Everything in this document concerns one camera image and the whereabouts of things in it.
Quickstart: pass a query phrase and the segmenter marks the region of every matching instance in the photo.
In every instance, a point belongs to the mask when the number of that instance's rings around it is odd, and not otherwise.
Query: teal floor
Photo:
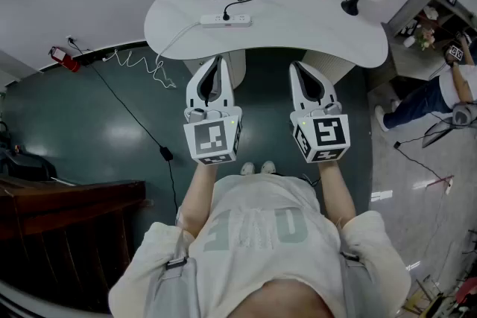
[[[281,174],[318,178],[316,165],[305,163],[288,123],[292,111],[288,65],[303,53],[282,48],[247,51],[247,75],[235,91],[236,105],[243,109],[238,160],[221,165],[219,177],[237,174],[244,162],[259,167],[270,159]],[[130,62],[142,56],[154,64],[156,55],[149,48],[134,49]],[[189,70],[180,61],[166,59],[167,74],[177,89],[164,89],[143,63],[127,68],[113,59],[95,67],[154,138],[174,154],[171,164],[180,203],[195,169],[183,133]],[[336,85],[336,92],[350,119],[352,142],[340,166],[356,209],[363,212],[371,192],[372,152],[362,70],[354,68]],[[145,180],[154,206],[136,216],[136,245],[154,221],[174,223],[171,180],[159,148],[91,68],[77,73],[57,68],[27,77],[8,89],[3,117],[14,142],[44,156],[61,179],[78,184]],[[316,189],[322,200],[320,186]]]

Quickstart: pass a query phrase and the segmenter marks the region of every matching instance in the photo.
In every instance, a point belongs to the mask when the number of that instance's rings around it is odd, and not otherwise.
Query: shoe
[[[244,163],[241,167],[241,175],[253,175],[255,173],[255,165],[252,162]]]
[[[389,131],[389,129],[385,126],[385,111],[383,110],[382,106],[377,105],[374,108],[374,116],[376,117],[376,120],[378,121],[378,124],[381,127],[382,131]]]
[[[401,104],[400,100],[391,100],[391,110],[396,111],[397,107]]]
[[[260,171],[261,174],[275,174],[276,172],[277,169],[275,168],[275,163],[273,163],[271,160],[266,161]]]

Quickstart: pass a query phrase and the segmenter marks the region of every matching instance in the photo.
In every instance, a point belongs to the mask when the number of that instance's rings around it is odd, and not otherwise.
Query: white desk
[[[145,19],[145,38],[162,52],[186,26],[202,15],[223,13],[235,0],[156,0]],[[225,52],[258,47],[289,47],[319,51],[364,68],[380,66],[388,55],[381,25],[341,9],[343,0],[254,0],[229,8],[230,15],[246,13],[249,28],[193,27],[164,57],[200,59]]]

